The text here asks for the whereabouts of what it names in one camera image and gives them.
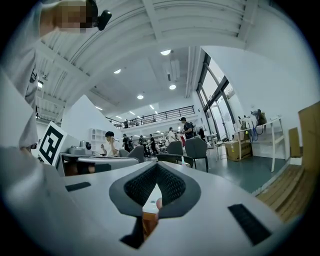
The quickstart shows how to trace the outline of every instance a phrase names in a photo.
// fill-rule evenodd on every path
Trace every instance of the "table leg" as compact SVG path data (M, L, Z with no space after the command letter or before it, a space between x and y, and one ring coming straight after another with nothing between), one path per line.
M241 160L241 140L240 140L240 132L238 132L238 141L239 141L239 160Z
M276 143L275 143L275 129L274 124L271 123L271 132L272 132L272 167L271 172L275 170L275 160L276 160Z

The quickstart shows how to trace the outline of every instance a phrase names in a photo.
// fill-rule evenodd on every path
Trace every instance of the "chair leg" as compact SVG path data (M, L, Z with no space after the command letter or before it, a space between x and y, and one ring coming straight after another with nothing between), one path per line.
M206 172L208 172L208 157L205 157Z

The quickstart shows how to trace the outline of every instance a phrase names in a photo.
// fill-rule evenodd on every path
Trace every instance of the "ceiling light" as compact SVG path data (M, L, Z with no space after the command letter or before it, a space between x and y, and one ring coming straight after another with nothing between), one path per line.
M171 50L164 50L161 52L162 55L168 55L169 53L171 53Z

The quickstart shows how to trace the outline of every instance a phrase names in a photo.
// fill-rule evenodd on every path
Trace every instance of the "brown panel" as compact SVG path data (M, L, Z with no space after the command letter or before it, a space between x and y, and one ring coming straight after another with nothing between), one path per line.
M299 158L300 155L300 143L298 128L295 127L289 130L289 142L290 142L290 156L292 158Z
M299 111L303 157L306 172L318 174L320 170L320 101Z

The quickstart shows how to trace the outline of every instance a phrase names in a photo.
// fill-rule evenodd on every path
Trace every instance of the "balcony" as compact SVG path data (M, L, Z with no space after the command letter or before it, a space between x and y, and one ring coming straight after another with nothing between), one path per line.
M116 120L113 120L111 118L106 117L111 124L113 124L117 129L127 129L131 127L138 127L143 126L147 124L152 124L160 121L166 121L170 119L179 119L181 117L185 117L188 115L195 114L194 106L186 106L182 108L173 109L166 112L161 112L158 114L151 114L147 116L142 116L141 118L135 118L132 120L119 122Z

